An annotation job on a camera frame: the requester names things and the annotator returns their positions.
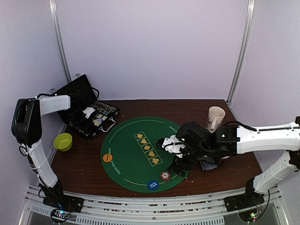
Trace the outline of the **red poker chip stack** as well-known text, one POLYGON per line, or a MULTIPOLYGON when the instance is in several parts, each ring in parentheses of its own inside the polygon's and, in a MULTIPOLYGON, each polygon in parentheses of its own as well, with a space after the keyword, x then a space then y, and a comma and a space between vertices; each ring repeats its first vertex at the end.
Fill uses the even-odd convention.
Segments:
POLYGON ((162 172, 160 177, 163 181, 169 181, 171 179, 171 175, 169 172, 162 172))

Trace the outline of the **orange big blind button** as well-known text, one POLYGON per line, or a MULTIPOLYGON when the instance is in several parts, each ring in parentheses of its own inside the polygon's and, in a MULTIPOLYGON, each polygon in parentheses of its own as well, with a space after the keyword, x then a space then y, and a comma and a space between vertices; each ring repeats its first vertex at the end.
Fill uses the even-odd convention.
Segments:
POLYGON ((110 163, 113 160, 113 156, 110 153, 104 154, 102 157, 105 163, 110 163))

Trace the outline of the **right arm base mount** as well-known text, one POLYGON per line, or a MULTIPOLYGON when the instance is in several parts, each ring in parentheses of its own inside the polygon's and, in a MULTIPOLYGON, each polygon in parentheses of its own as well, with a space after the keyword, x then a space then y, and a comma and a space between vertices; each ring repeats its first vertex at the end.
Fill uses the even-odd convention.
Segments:
POLYGON ((254 207, 259 203, 264 203, 264 194, 243 193, 240 195, 234 195, 226 197, 224 199, 227 212, 242 210, 250 207, 254 207))

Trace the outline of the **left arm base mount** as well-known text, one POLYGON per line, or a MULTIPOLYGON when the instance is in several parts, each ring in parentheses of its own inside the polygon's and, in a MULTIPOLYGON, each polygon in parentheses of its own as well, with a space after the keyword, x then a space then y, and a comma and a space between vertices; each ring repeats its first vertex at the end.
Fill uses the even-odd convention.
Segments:
POLYGON ((83 207, 84 199, 80 197, 63 195, 62 198, 58 198, 48 192, 45 192, 43 204, 51 206, 57 209, 61 209, 67 212, 80 213, 83 207))

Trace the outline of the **blue small blind button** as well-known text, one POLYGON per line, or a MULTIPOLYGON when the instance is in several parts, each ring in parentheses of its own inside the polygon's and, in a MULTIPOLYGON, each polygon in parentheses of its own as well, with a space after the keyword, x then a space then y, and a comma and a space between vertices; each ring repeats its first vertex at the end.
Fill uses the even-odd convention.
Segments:
POLYGON ((159 189, 159 182, 156 181, 156 180, 150 180, 150 181, 147 183, 147 187, 148 187, 148 189, 151 190, 151 191, 158 190, 158 189, 159 189))

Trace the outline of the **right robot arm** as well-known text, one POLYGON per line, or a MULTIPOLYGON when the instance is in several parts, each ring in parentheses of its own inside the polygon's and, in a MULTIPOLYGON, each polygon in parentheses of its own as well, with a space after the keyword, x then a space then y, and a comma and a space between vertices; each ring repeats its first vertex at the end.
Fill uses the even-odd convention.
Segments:
POLYGON ((294 122, 267 127, 251 127, 239 121, 226 122, 214 131, 195 121, 182 125, 176 134, 161 138, 157 146, 175 155, 169 170, 184 176, 193 162, 220 160, 255 151, 283 150, 283 155, 250 182, 240 203, 250 207, 272 186, 292 171, 300 169, 300 119, 294 122))

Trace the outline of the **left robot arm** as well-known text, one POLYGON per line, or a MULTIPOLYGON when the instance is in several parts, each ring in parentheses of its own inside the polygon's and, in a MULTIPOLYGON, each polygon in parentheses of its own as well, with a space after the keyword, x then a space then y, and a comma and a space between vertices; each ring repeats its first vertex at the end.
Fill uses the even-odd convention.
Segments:
POLYGON ((67 204, 62 184, 52 170, 42 145, 42 122, 44 115, 58 113, 63 122, 81 137, 90 141, 98 132, 92 122, 97 101, 95 88, 78 89, 71 93, 44 94, 34 98, 21 98, 17 101, 11 131, 23 155, 28 158, 32 170, 37 174, 41 186, 49 192, 49 200, 57 208, 67 204))

